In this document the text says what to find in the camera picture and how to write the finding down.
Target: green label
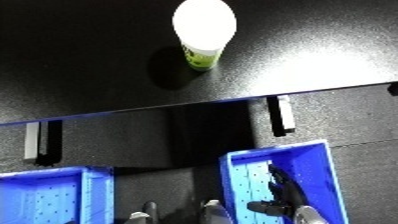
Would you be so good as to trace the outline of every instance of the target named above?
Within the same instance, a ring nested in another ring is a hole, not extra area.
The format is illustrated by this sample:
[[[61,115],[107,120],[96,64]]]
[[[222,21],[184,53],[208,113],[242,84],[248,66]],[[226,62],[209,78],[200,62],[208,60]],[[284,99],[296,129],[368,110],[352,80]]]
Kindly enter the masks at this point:
[[[182,49],[184,50],[185,57],[187,58],[188,63],[193,68],[197,69],[209,69],[213,67],[221,56],[221,52],[213,56],[199,54],[197,52],[191,51],[184,45],[182,45]]]

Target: perforated bin wall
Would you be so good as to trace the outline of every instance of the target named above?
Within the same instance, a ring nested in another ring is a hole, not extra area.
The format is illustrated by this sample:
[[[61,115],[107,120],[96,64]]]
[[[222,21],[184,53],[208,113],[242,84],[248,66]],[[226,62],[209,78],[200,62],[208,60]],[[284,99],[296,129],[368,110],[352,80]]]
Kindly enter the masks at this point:
[[[0,174],[0,223],[113,223],[111,168]]]
[[[290,224],[247,209],[250,201],[272,200],[268,182],[273,163],[291,175],[303,188],[311,206],[330,224],[348,224],[340,187],[327,142],[232,152],[220,159],[227,210],[237,224]]]

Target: robotic hand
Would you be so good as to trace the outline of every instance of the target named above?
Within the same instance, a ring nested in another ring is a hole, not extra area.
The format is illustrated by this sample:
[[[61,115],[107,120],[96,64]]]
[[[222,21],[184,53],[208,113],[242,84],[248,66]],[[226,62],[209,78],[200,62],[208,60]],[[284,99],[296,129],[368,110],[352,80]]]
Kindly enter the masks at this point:
[[[286,216],[294,224],[328,224],[315,208],[309,206],[300,185],[285,171],[273,164],[269,165],[269,171],[276,182],[268,183],[274,200],[249,202],[249,210],[269,216]]]
[[[125,224],[159,224],[158,209],[154,202],[144,204],[142,212],[131,214]],[[233,224],[231,217],[218,200],[202,206],[200,224]]]

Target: metal bracket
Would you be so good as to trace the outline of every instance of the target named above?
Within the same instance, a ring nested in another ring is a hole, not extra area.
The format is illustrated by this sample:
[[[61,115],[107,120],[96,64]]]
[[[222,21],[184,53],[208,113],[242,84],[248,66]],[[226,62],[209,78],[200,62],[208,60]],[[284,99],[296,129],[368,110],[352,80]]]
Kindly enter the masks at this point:
[[[26,124],[24,161],[36,163],[40,149],[40,122]]]
[[[288,95],[267,97],[272,131],[276,137],[286,136],[296,129],[292,105]]]

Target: metal part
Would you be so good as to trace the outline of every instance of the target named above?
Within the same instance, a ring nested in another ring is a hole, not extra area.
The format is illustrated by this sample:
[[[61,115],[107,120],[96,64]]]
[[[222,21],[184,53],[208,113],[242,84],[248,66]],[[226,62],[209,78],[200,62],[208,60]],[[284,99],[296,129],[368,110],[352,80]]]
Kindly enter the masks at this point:
[[[281,95],[278,96],[278,100],[283,129],[286,133],[292,133],[296,129],[296,124],[294,122],[294,115],[292,105],[290,103],[290,97],[288,95]]]
[[[144,212],[134,212],[125,224],[152,224],[148,214]]]
[[[201,224],[233,224],[233,222],[220,201],[210,200],[203,206]]]
[[[142,207],[142,212],[134,212],[125,224],[159,224],[158,206],[149,201]]]
[[[35,163],[39,156],[40,122],[26,124],[24,161]]]
[[[301,206],[294,215],[295,224],[328,224],[322,216],[311,206]]]

